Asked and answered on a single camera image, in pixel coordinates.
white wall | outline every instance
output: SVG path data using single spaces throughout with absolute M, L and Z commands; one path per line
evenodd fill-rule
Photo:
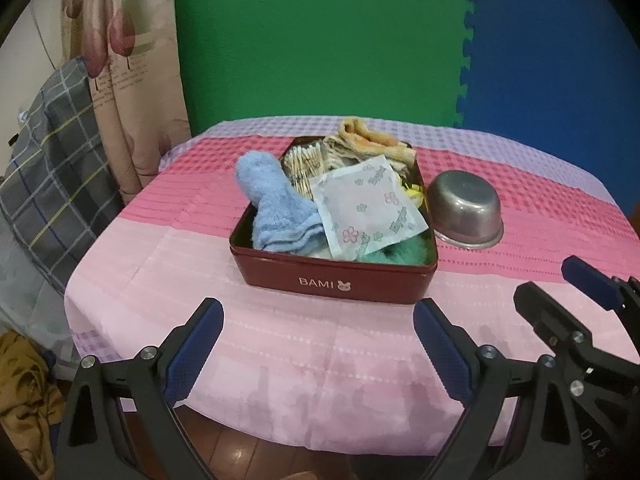
M 32 0 L 0 47 L 0 174 L 11 155 L 7 141 L 18 132 L 18 112 L 29 108 L 53 72 L 47 51 L 58 64 L 62 58 L 60 0 Z

metal bowl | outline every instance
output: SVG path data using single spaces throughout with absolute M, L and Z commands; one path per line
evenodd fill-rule
M 485 249 L 502 238 L 500 197 L 484 178 L 444 171 L 427 188 L 427 202 L 436 236 L 450 244 Z

beige towel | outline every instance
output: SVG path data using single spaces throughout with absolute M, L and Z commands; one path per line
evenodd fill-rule
M 383 132 L 370 131 L 358 117 L 346 118 L 340 124 L 338 135 L 356 153 L 370 156 L 385 155 L 386 158 L 404 162 L 409 168 L 415 164 L 415 150 L 404 142 Z
M 353 151 L 347 141 L 337 135 L 326 136 L 322 140 L 322 143 L 326 151 L 325 163 L 327 170 L 336 170 L 337 168 L 357 164 L 372 157 L 372 155 L 364 155 L 363 153 Z M 387 160 L 396 173 L 407 177 L 409 169 L 404 162 L 393 160 L 392 158 L 388 158 Z
M 0 336 L 0 424 L 39 480 L 53 478 L 49 427 L 65 410 L 58 387 L 47 383 L 48 371 L 28 339 L 13 331 Z

blue towel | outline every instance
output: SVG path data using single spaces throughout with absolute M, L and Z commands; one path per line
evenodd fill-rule
M 326 241 L 316 204 L 300 196 L 271 153 L 241 156 L 236 162 L 236 180 L 258 209 L 254 249 L 304 256 Z

screw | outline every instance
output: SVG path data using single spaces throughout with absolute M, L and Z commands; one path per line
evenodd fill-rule
M 584 393 L 584 384 L 582 384 L 582 381 L 575 380 L 569 384 L 569 391 L 572 396 L 580 397 Z
M 547 354 L 540 356 L 540 362 L 547 368 L 553 368 L 554 366 L 556 366 L 556 360 Z
M 480 354 L 487 359 L 493 359 L 498 355 L 498 349 L 491 345 L 482 345 L 480 347 Z
M 149 359 L 153 359 L 158 354 L 158 349 L 155 346 L 145 346 L 140 351 L 140 357 L 142 357 L 145 361 Z
M 574 340 L 574 343 L 579 345 L 584 341 L 584 334 L 576 330 L 574 333 L 571 334 L 571 339 Z
M 82 368 L 91 368 L 93 365 L 95 365 L 95 357 L 92 355 L 88 355 L 80 361 L 80 366 Z

